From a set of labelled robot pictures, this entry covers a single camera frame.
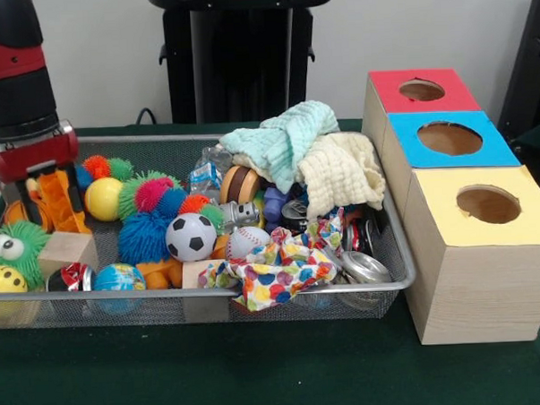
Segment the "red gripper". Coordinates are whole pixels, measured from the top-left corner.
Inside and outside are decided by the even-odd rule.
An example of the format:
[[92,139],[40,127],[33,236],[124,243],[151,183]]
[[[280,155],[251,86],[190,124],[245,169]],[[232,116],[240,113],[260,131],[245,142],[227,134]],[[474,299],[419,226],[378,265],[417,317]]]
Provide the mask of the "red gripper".
[[[78,152],[76,132],[67,120],[61,120],[59,127],[48,134],[24,141],[0,142],[0,181],[11,184],[26,180],[45,168],[66,167],[68,195],[73,212],[84,212],[73,164]],[[29,196],[26,210],[42,215],[44,207],[37,179],[28,178],[24,185]]]

